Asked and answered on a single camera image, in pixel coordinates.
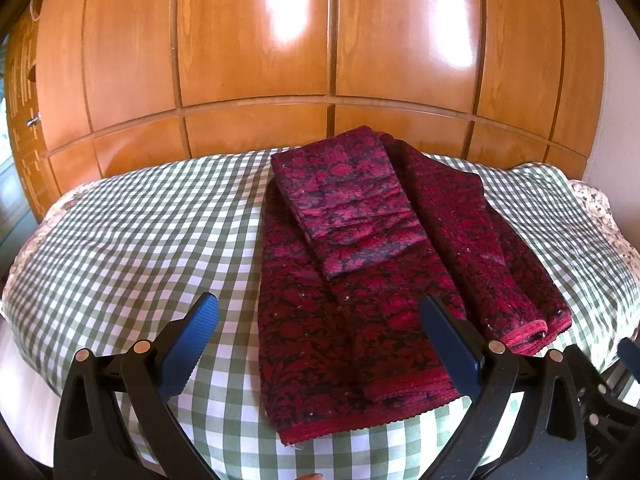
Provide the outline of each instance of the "dark red fabric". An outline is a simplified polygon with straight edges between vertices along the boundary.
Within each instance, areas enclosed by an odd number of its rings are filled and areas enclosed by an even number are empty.
[[[457,397],[417,320],[424,295],[529,354],[570,324],[546,270],[474,174],[364,127],[272,165],[259,363],[283,443]]]

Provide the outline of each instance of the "blanket fold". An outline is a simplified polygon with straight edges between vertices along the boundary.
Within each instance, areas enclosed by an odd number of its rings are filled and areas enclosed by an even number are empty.
[[[457,397],[417,320],[440,297],[533,354],[571,323],[478,176],[361,127],[279,153],[264,212],[262,398],[285,444],[376,426]]]

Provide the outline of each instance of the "folded blanket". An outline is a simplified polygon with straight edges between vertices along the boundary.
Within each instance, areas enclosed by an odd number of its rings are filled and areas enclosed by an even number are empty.
[[[272,165],[259,361],[284,443],[457,396],[417,320],[424,295],[529,354],[570,323],[545,269],[495,218],[475,175],[368,128],[280,153]]]

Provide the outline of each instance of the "screw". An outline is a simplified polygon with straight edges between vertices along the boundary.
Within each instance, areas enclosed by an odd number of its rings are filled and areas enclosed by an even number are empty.
[[[89,358],[89,351],[86,348],[76,352],[76,361],[86,361]]]
[[[494,354],[504,354],[506,346],[500,341],[489,341],[489,350],[491,350],[491,352],[493,352]]]
[[[562,352],[559,350],[552,350],[549,352],[549,357],[551,357],[556,363],[561,363],[563,359]]]
[[[138,341],[135,345],[133,345],[133,351],[136,354],[143,354],[145,352],[148,352],[150,348],[151,348],[151,343],[146,339],[142,339]]]

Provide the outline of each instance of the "green and white gingham fabric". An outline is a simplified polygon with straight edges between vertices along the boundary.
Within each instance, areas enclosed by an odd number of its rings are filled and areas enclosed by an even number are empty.
[[[221,320],[183,394],[170,405],[221,478],[413,479],[462,420],[468,399],[369,430],[283,446],[260,405],[256,307],[260,210],[277,150],[208,156],[135,171],[87,192],[44,239],[3,299],[23,357],[60,393],[74,353],[126,351],[182,317],[204,290]],[[622,260],[559,170],[500,171],[435,157],[484,181],[486,196],[533,248],[571,306],[577,342],[604,369],[639,321],[639,293]],[[153,460],[121,399],[141,454]],[[499,453],[517,412],[498,430]]]

